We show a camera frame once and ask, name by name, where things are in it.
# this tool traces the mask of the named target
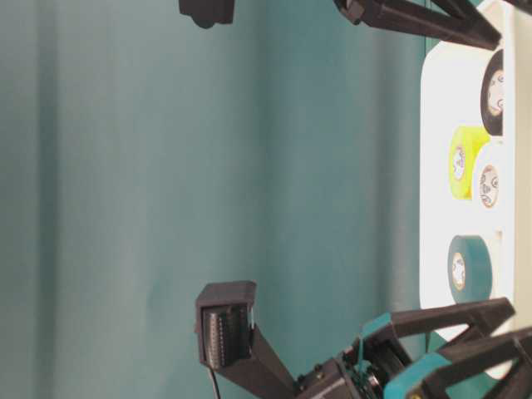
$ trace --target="yellow tape roll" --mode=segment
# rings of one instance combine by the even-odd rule
[[[461,126],[456,130],[449,151],[449,183],[455,198],[471,198],[475,158],[488,141],[490,135],[484,127]]]

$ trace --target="tape core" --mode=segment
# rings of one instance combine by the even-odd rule
[[[480,177],[480,200],[486,208],[493,208],[499,198],[499,174],[493,165],[487,165]]]
[[[504,91],[505,73],[502,69],[495,71],[490,79],[490,88],[488,89],[488,110],[493,116],[499,116],[503,111],[505,97]]]
[[[455,154],[452,157],[452,167],[455,179],[462,180],[466,171],[466,154],[460,145],[456,147]]]
[[[466,262],[460,252],[452,259],[452,283],[458,291],[466,286]]]

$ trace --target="gripper jaw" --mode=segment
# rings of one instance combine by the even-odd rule
[[[525,2],[528,0],[510,0]],[[408,0],[334,0],[350,22],[495,50],[500,33],[469,0],[435,0],[446,15]]]

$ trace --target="teal fabric backdrop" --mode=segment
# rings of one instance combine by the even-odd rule
[[[423,39],[324,0],[211,31],[175,0],[17,0],[0,49],[0,397],[211,397],[211,281],[259,283],[294,376],[418,306]]]

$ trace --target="white tray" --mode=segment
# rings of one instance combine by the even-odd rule
[[[496,332],[502,333],[532,326],[532,17],[500,0],[486,0],[479,10],[503,36],[504,217],[497,224],[470,200],[455,199],[448,182],[456,128],[483,126],[480,88],[494,52],[442,42],[427,55],[421,76],[420,300],[422,308],[454,304],[447,278],[452,238],[491,236],[497,230],[502,240],[498,259],[492,259],[490,297],[507,297],[517,311]],[[438,333],[450,340],[461,331],[463,327]]]

